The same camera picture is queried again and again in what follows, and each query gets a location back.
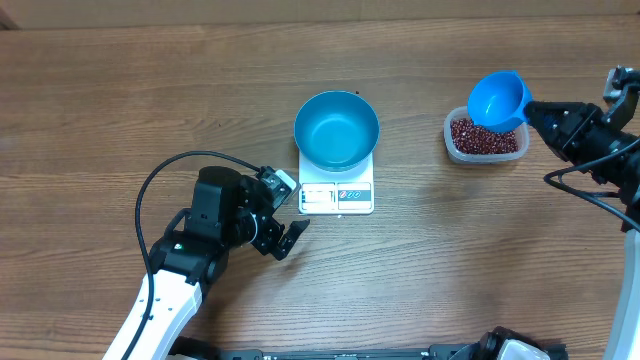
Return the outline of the blue plastic measuring scoop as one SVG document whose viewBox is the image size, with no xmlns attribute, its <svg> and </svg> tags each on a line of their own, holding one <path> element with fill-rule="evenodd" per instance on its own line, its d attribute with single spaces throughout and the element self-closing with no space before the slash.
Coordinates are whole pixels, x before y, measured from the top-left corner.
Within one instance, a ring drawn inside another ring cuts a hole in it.
<svg viewBox="0 0 640 360">
<path fill-rule="evenodd" d="M 525 107 L 532 101 L 528 86 L 516 71 L 499 71 L 476 84 L 467 111 L 476 126 L 505 133 L 528 122 Z"/>
</svg>

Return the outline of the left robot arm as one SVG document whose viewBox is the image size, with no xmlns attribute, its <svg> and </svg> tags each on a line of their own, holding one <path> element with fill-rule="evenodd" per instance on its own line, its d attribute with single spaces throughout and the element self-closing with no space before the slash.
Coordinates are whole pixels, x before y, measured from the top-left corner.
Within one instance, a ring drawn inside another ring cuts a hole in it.
<svg viewBox="0 0 640 360">
<path fill-rule="evenodd" d="M 149 269 L 136 303 L 105 356 L 164 359 L 210 288 L 225 271 L 232 249 L 252 245 L 281 261 L 308 227 L 278 223 L 274 212 L 298 190 L 282 170 L 253 176 L 221 166 L 200 170 L 192 204 L 180 210 L 149 253 Z"/>
</svg>

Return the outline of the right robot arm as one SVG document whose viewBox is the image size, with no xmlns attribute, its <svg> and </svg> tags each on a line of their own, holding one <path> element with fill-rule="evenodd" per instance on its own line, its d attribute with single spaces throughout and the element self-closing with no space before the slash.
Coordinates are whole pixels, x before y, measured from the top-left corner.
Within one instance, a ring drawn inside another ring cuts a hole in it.
<svg viewBox="0 0 640 360">
<path fill-rule="evenodd" d="M 622 221 L 624 274 L 620 298 L 603 357 L 639 357 L 639 138 L 625 133 L 624 122 L 606 119 L 593 104 L 532 101 L 525 106 L 527 123 L 569 168 L 544 177 L 552 187 L 583 199 Z M 570 173 L 588 173 L 615 192 L 588 192 L 563 182 Z"/>
</svg>

